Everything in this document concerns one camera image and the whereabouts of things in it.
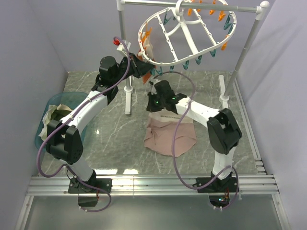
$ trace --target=teal clothespin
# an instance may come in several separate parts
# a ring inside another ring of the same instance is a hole
[[[153,75],[153,76],[155,75],[155,68],[150,70],[150,74]]]
[[[233,24],[231,24],[231,27],[230,27],[230,29],[229,29],[229,31],[228,31],[228,34],[230,34],[231,33],[231,31],[232,31],[232,29],[234,28],[234,25]]]
[[[201,63],[201,57],[202,55],[198,56],[198,58],[195,60],[197,65]]]
[[[232,23],[230,23],[230,14],[229,14],[224,25],[224,30],[227,30],[231,25]]]
[[[165,12],[165,16],[164,16],[164,20],[163,20],[163,25],[166,25],[166,23],[168,23],[168,21],[172,18],[170,17],[169,19],[166,19],[167,16],[167,11]]]
[[[212,56],[212,57],[215,57],[215,54],[216,54],[216,49],[214,49],[214,50],[210,51],[210,54],[211,54],[211,56]]]
[[[162,75],[163,74],[163,70],[162,67],[160,66],[160,70],[155,69],[155,71],[157,72],[157,74]]]
[[[185,64],[182,64],[182,66],[185,70],[187,70],[189,68],[189,60],[187,60]]]

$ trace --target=white pole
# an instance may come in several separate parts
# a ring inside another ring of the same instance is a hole
[[[127,4],[127,5],[176,7],[176,2],[168,2],[168,1],[121,0],[121,3]],[[241,7],[241,6],[229,6],[229,5],[194,3],[194,2],[183,2],[183,3],[181,3],[180,7],[182,7],[182,8],[192,8],[192,9],[234,11],[234,12],[252,12],[252,13],[255,13],[257,11],[256,7]]]
[[[267,11],[269,6],[270,6],[270,3],[268,1],[263,1],[260,4],[260,6],[257,7],[255,22],[254,22],[254,24],[253,24],[253,26],[252,26],[252,28],[250,30],[250,33],[249,33],[248,38],[247,38],[247,40],[245,42],[245,45],[244,45],[244,48],[243,48],[243,50],[241,52],[239,60],[236,63],[236,67],[234,69],[234,72],[231,75],[231,78],[230,78],[229,83],[228,83],[228,85],[226,87],[226,90],[225,90],[224,94],[222,94],[220,96],[220,100],[221,101],[228,101],[229,100],[229,96],[228,95],[229,95],[230,91],[233,88],[233,83],[235,82],[235,79],[236,79],[237,74],[238,74],[238,72],[240,70],[240,67],[241,67],[241,65],[243,63],[243,60],[244,60],[244,58],[245,58],[245,56],[246,56],[246,54],[248,52],[248,49],[250,48],[250,46],[251,46],[251,44],[252,44],[252,42],[254,40],[254,37],[255,37],[256,31],[257,31],[257,27],[258,27],[260,21],[264,18],[265,13],[266,13],[266,11]]]
[[[116,3],[117,3],[118,15],[119,15],[120,36],[121,36],[121,39],[126,40],[124,5],[122,4],[120,0],[117,0]],[[133,92],[133,87],[131,83],[132,83],[132,76],[129,76],[126,79],[126,86],[124,88],[124,91],[126,92],[126,108],[125,108],[126,115],[131,114],[131,94]]]

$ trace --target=beige cloth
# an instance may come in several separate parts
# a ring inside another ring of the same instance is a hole
[[[38,134],[39,137],[42,138],[42,140],[46,140],[47,139],[47,125],[51,120],[51,116],[53,114],[54,111],[56,110],[67,110],[67,111],[72,111],[72,109],[70,109],[68,106],[64,105],[64,104],[60,104],[59,106],[57,105],[52,105],[50,104],[48,107],[48,110],[46,111],[42,122],[44,124],[44,127],[42,129],[42,131],[40,132],[40,134]]]
[[[171,156],[172,139],[180,118],[181,115],[167,110],[149,113],[144,146],[162,155]],[[196,141],[193,120],[184,117],[175,139],[175,156],[187,152]]]

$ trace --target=marble floor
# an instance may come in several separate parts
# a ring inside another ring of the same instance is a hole
[[[65,92],[89,92],[98,72],[70,72],[65,85]],[[194,100],[213,108],[222,108],[218,76],[229,78],[228,72],[183,71],[195,83],[197,92]],[[188,80],[177,74],[166,74],[160,79],[167,79],[175,93],[191,94]],[[172,159],[144,147],[148,112],[148,84],[134,79],[131,115],[125,115],[125,82],[119,85],[119,92],[114,101],[101,111],[87,126],[83,142],[83,156],[89,165],[99,174],[174,174]],[[229,107],[238,120],[243,137],[234,155],[233,165],[240,174],[256,174],[258,171],[250,147],[239,105],[232,91]],[[210,173],[214,165],[214,150],[210,146],[207,129],[194,122],[197,143],[191,150],[177,158],[181,173]],[[60,162],[48,153],[45,154],[42,169],[46,173],[54,172]]]

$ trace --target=pink garment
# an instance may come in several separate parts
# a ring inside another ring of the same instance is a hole
[[[144,146],[162,155],[171,156],[172,138],[180,115],[169,111],[150,113],[144,139]],[[193,120],[185,117],[180,123],[176,140],[175,156],[187,152],[197,139]]]

